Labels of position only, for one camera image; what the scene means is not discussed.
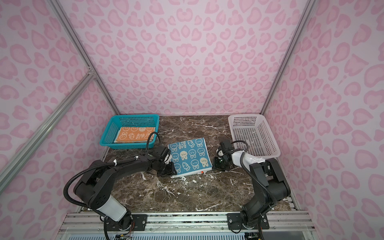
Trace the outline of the right corner aluminium post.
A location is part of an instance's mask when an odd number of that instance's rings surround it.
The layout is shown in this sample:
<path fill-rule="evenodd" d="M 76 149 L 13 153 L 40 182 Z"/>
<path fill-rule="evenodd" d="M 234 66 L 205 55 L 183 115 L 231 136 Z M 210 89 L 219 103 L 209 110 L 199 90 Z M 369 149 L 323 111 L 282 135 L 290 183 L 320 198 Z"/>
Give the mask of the right corner aluminium post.
<path fill-rule="evenodd" d="M 280 81 L 283 78 L 283 74 L 287 67 L 289 66 L 290 60 L 292 56 L 294 55 L 294 51 L 300 42 L 300 39 L 302 35 L 304 34 L 307 25 L 309 24 L 309 21 L 314 13 L 314 11 L 317 8 L 319 1 L 316 0 L 309 0 L 306 2 L 305 8 L 303 10 L 303 14 L 299 18 L 298 25 L 295 29 L 295 31 L 292 34 L 291 40 L 289 41 L 288 47 L 285 51 L 284 57 L 282 58 L 281 64 L 278 68 L 278 71 L 275 75 L 275 78 L 272 82 L 271 89 L 268 92 L 268 95 L 266 97 L 266 101 L 261 109 L 260 114 L 265 116 L 267 113 L 267 110 L 269 108 L 269 105 L 271 104 L 274 94 L 279 86 Z"/>

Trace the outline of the blue patterned towel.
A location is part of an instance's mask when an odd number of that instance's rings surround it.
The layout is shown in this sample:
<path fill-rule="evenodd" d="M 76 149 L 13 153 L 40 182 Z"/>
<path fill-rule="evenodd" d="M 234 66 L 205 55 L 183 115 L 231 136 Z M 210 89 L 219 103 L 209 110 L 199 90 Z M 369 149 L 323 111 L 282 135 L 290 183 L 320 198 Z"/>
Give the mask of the blue patterned towel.
<path fill-rule="evenodd" d="M 168 147 L 176 170 L 172 178 L 202 174 L 213 169 L 204 138 L 172 143 Z"/>

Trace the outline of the white plastic basket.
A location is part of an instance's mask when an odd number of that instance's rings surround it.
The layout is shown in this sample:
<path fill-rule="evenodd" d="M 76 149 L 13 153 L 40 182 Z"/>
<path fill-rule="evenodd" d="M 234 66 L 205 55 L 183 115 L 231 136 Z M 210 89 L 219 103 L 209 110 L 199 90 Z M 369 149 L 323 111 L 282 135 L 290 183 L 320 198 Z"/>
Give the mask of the white plastic basket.
<path fill-rule="evenodd" d="M 233 141 L 245 141 L 248 153 L 265 159 L 278 158 L 280 148 L 263 115 L 238 114 L 228 117 Z"/>

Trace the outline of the orange patterned towel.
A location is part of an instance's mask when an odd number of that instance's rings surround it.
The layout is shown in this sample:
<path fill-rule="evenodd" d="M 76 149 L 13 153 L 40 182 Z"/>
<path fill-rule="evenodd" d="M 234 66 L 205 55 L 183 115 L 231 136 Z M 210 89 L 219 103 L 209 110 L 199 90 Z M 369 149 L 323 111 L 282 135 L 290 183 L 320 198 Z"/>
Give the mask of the orange patterned towel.
<path fill-rule="evenodd" d="M 155 130 L 155 127 L 122 127 L 118 131 L 114 143 L 143 143 Z"/>

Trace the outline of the teal plastic basket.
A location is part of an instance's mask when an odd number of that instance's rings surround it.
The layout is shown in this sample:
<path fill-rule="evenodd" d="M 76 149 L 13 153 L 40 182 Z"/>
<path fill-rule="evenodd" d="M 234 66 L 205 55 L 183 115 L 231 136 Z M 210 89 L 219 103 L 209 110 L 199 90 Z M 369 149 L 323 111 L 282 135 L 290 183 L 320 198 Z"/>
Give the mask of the teal plastic basket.
<path fill-rule="evenodd" d="M 159 128 L 159 115 L 118 115 L 109 120 L 100 145 L 114 150 L 152 148 Z"/>

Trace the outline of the left diagonal aluminium strut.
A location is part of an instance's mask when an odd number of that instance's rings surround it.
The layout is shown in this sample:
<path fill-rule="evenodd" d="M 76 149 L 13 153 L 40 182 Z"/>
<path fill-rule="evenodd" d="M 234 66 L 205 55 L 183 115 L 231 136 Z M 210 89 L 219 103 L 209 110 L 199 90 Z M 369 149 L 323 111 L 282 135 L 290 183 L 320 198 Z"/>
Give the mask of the left diagonal aluminium strut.
<path fill-rule="evenodd" d="M 1 172 L 1 193 L 5 191 L 13 179 L 18 175 L 30 157 L 41 146 L 51 131 L 61 121 L 94 78 L 94 72 L 89 71 L 83 77 L 81 82 L 74 87 L 50 116 L 40 125 L 31 138 L 29 138 L 20 150 L 11 158 L 11 162 Z"/>

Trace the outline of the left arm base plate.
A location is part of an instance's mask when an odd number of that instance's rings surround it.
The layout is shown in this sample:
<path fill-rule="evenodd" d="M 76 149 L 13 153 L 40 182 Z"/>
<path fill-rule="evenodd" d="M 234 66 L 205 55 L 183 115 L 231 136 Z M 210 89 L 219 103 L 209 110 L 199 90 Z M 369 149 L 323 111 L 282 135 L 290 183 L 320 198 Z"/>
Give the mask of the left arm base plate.
<path fill-rule="evenodd" d="M 110 218 L 106 218 L 104 222 L 104 230 L 107 232 L 144 231 L 147 225 L 147 220 L 148 215 L 145 214 L 133 214 L 129 217 L 124 216 L 118 222 Z"/>

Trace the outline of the corner aluminium post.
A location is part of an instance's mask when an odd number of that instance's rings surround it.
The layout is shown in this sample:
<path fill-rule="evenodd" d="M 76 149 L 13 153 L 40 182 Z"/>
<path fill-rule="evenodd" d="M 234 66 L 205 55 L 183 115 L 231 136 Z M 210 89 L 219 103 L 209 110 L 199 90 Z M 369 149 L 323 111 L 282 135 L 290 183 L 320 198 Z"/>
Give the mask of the corner aluminium post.
<path fill-rule="evenodd" d="M 292 34 L 291 40 L 289 41 L 288 47 L 285 51 L 284 57 L 282 58 L 281 64 L 278 68 L 278 71 L 275 75 L 275 78 L 272 82 L 271 89 L 268 92 L 268 95 L 266 97 L 266 101 L 261 109 L 260 114 L 265 116 L 267 113 L 267 110 L 269 108 L 269 105 L 271 104 L 274 94 L 279 86 L 280 81 L 283 78 L 283 74 L 287 67 L 289 66 L 290 60 L 292 56 L 294 55 L 294 51 L 300 42 L 300 39 L 302 35 L 304 34 L 307 25 L 309 24 L 309 21 L 314 13 L 314 11 L 317 8 L 319 1 L 316 0 L 309 0 L 306 2 L 305 8 L 303 10 L 303 14 L 299 18 L 298 25 L 295 29 L 295 31 Z"/>
<path fill-rule="evenodd" d="M 100 88 L 101 92 L 103 93 L 103 95 L 106 98 L 110 107 L 113 109 L 115 115 L 120 115 L 121 112 L 118 109 L 118 106 L 116 105 L 111 94 L 107 90 L 106 85 L 104 84 L 99 72 L 96 69 L 96 66 L 92 62 L 90 55 L 88 54 L 84 44 L 82 43 L 82 41 L 79 38 L 78 34 L 76 33 L 73 25 L 71 24 L 71 21 L 70 21 L 68 15 L 66 14 L 66 12 L 64 11 L 63 6 L 61 5 L 60 1 L 48 0 L 47 2 L 50 5 L 50 7 L 52 8 L 54 14 L 57 16 L 59 22 L 61 23 L 61 25 L 64 28 L 65 32 L 67 33 L 68 37 L 72 41 L 75 49 L 77 50 L 81 59 L 84 61 L 85 65 L 89 69 L 90 73 L 96 77 L 96 82 L 98 84 L 98 87 Z"/>

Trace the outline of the left corner aluminium post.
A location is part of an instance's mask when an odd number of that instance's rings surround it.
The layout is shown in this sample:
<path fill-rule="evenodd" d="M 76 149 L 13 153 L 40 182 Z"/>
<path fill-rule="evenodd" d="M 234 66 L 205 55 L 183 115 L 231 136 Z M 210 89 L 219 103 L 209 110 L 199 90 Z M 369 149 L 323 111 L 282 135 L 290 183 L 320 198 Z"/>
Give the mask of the left corner aluminium post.
<path fill-rule="evenodd" d="M 98 87 L 100 88 L 101 92 L 103 93 L 103 95 L 106 98 L 110 107 L 113 109 L 115 115 L 120 115 L 121 112 L 118 109 L 118 106 L 116 105 L 111 94 L 107 90 L 106 85 L 104 84 L 99 72 L 96 69 L 96 66 L 92 62 L 90 55 L 88 54 L 84 44 L 82 43 L 82 41 L 79 38 L 78 34 L 76 33 L 73 25 L 71 24 L 71 21 L 70 21 L 68 15 L 66 14 L 66 12 L 64 11 L 63 6 L 61 5 L 60 1 L 48 0 L 47 2 L 50 5 L 50 7 L 52 8 L 54 14 L 57 16 L 59 22 L 61 23 L 61 25 L 64 28 L 65 32 L 67 33 L 68 37 L 72 41 L 75 49 L 77 50 L 81 59 L 84 61 L 85 65 L 89 69 L 90 73 L 96 77 L 96 82 L 98 84 Z"/>

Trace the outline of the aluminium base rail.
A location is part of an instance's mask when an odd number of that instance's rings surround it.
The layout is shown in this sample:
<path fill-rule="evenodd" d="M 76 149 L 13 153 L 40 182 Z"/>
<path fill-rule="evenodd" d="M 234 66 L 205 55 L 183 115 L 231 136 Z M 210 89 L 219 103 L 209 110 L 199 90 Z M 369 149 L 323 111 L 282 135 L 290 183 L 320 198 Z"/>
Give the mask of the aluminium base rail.
<path fill-rule="evenodd" d="M 256 240 L 257 230 L 231 231 L 226 214 L 234 212 L 133 213 L 148 215 L 144 231 L 113 232 L 104 230 L 96 213 L 68 214 L 59 230 L 59 240 Z M 266 240 L 317 240 L 314 224 L 306 211 L 269 212 L 270 229 L 262 230 Z"/>

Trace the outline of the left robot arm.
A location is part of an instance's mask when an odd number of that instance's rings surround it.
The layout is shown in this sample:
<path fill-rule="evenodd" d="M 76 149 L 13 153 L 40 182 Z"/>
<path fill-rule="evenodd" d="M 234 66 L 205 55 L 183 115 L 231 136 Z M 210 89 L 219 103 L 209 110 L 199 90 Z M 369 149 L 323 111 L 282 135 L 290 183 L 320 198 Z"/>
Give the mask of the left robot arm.
<path fill-rule="evenodd" d="M 171 157 L 171 150 L 161 145 L 151 153 L 145 152 L 133 158 L 108 163 L 95 161 L 88 169 L 76 174 L 68 184 L 79 180 L 74 186 L 74 194 L 86 208 L 116 223 L 129 225 L 132 221 L 131 212 L 112 196 L 116 181 L 152 170 L 159 177 L 175 175 L 177 172 Z"/>

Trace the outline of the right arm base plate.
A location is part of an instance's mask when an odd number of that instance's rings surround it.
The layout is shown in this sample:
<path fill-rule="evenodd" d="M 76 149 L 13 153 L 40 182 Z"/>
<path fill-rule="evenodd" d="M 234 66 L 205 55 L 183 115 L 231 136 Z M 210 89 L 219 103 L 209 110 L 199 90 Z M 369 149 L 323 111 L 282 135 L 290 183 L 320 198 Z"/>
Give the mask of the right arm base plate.
<path fill-rule="evenodd" d="M 231 231 L 239 230 L 257 230 L 258 229 L 258 220 L 252 220 L 248 225 L 246 225 L 245 218 L 241 215 L 240 212 L 228 213 L 226 214 L 228 229 Z M 262 230 L 269 230 L 270 224 L 267 218 L 267 215 L 260 217 L 261 219 L 261 228 Z"/>

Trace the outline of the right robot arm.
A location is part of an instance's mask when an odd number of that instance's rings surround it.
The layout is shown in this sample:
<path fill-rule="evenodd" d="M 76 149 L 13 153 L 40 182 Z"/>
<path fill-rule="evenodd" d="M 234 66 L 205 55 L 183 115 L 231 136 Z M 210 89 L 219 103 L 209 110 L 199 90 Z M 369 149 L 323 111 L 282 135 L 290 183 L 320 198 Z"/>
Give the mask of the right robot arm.
<path fill-rule="evenodd" d="M 263 221 L 279 201 L 291 194 L 288 181 L 277 159 L 264 159 L 249 154 L 245 141 L 224 140 L 220 142 L 214 158 L 214 168 L 229 171 L 232 166 L 242 167 L 252 180 L 254 196 L 240 212 L 242 223 L 253 227 Z"/>

